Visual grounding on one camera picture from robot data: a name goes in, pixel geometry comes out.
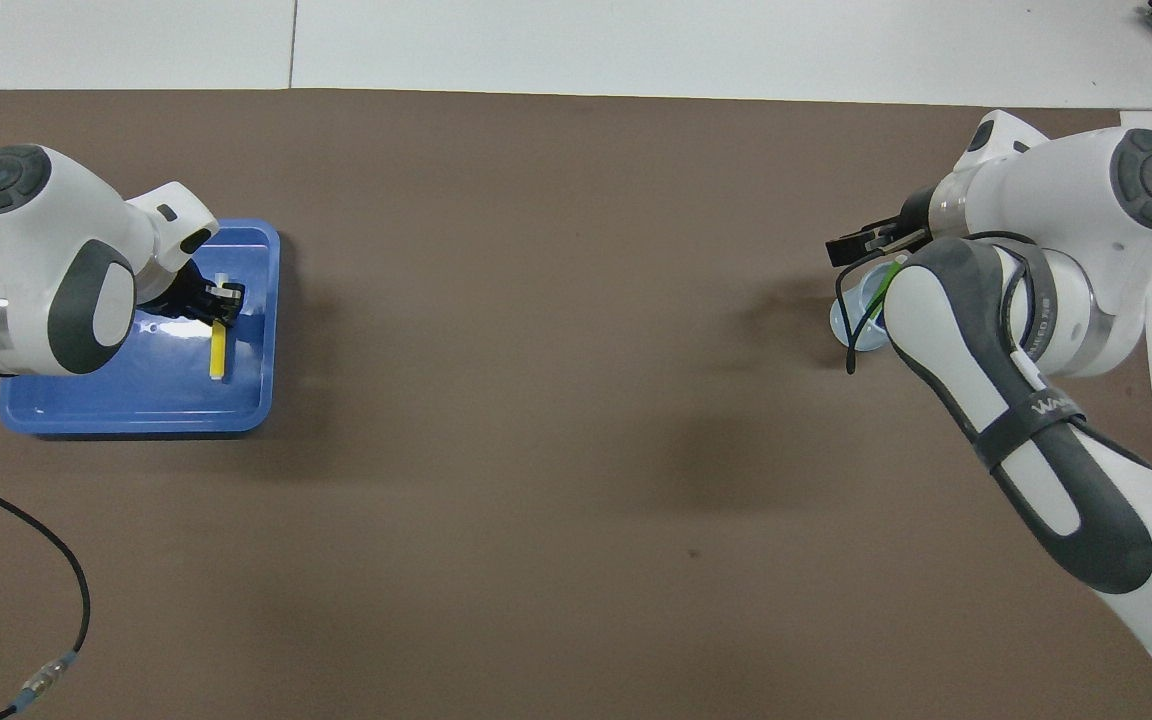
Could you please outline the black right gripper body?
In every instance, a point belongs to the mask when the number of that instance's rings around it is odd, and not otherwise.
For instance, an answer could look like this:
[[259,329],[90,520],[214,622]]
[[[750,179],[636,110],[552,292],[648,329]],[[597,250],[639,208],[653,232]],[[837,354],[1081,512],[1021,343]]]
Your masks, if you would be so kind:
[[890,232],[890,253],[916,252],[931,242],[934,188],[920,188],[904,200]]

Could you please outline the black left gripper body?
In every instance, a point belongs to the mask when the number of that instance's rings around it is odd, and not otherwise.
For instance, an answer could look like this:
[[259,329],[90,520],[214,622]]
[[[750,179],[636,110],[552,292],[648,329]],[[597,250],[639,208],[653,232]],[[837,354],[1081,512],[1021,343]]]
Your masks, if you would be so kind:
[[188,260],[164,291],[154,300],[141,302],[141,311],[165,318],[215,323],[219,318],[218,296],[212,293],[215,287],[200,273],[195,260]]

